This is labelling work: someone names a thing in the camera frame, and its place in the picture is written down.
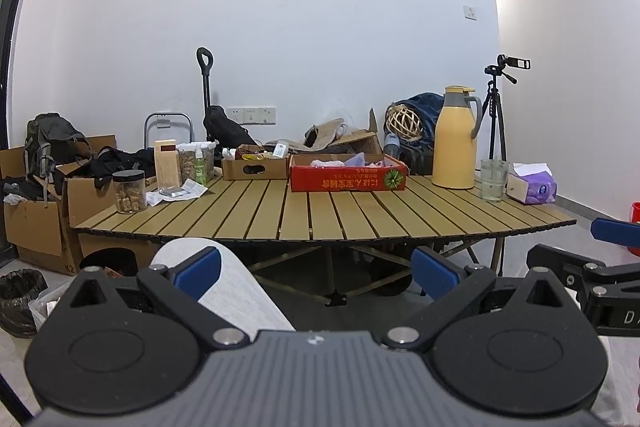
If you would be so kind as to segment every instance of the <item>slatted folding table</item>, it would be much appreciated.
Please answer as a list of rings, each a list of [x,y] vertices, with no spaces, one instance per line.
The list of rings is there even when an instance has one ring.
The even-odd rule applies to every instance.
[[[555,205],[525,206],[509,198],[489,203],[471,190],[436,187],[426,176],[410,176],[406,189],[379,192],[291,192],[286,180],[225,181],[216,179],[197,200],[160,203],[137,214],[118,214],[114,206],[81,223],[78,232],[164,243],[178,237],[212,238],[225,246],[269,248],[286,253],[248,266],[256,279],[311,297],[327,305],[407,277],[415,247],[433,248],[462,241],[441,255],[467,250],[495,239],[491,268],[496,271],[504,238],[575,224]],[[339,294],[334,287],[332,248],[348,247],[402,266],[402,270],[369,285]],[[324,249],[333,293],[321,296],[300,291],[257,274],[273,266]]]

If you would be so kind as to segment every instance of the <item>blue pad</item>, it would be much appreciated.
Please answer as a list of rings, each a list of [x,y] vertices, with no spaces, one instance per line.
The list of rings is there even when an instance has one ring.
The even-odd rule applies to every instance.
[[[640,225],[635,223],[598,217],[591,223],[591,235],[594,239],[622,247],[640,247]]]
[[[433,300],[460,284],[461,271],[456,270],[444,257],[431,256],[420,248],[412,253],[411,273],[414,280]]]
[[[207,247],[175,266],[174,286],[196,301],[220,278],[222,258],[216,247]]]

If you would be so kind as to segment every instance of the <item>rattan ball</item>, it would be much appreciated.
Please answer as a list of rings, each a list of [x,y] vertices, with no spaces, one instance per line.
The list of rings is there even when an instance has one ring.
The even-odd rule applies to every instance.
[[[396,133],[407,142],[419,140],[422,137],[422,122],[413,109],[403,103],[390,105],[386,110],[386,128]]]

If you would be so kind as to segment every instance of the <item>plastic jar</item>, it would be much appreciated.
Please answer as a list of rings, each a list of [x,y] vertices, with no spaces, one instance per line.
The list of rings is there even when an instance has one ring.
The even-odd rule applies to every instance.
[[[204,165],[206,168],[207,182],[210,182],[214,177],[213,171],[213,158],[214,150],[218,143],[213,142],[191,142],[181,143],[176,147],[178,150],[178,156],[180,158],[180,179],[182,183],[187,180],[196,180],[196,148],[199,146],[202,151],[202,157],[204,158]]]
[[[116,210],[121,214],[134,214],[145,210],[145,171],[114,172],[111,177],[116,192]]]

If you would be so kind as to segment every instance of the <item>red bucket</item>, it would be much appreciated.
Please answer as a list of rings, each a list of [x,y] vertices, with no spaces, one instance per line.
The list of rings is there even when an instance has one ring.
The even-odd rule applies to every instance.
[[[640,223],[640,201],[631,205],[631,215],[629,221],[632,223]],[[629,252],[640,257],[640,248],[627,248]]]

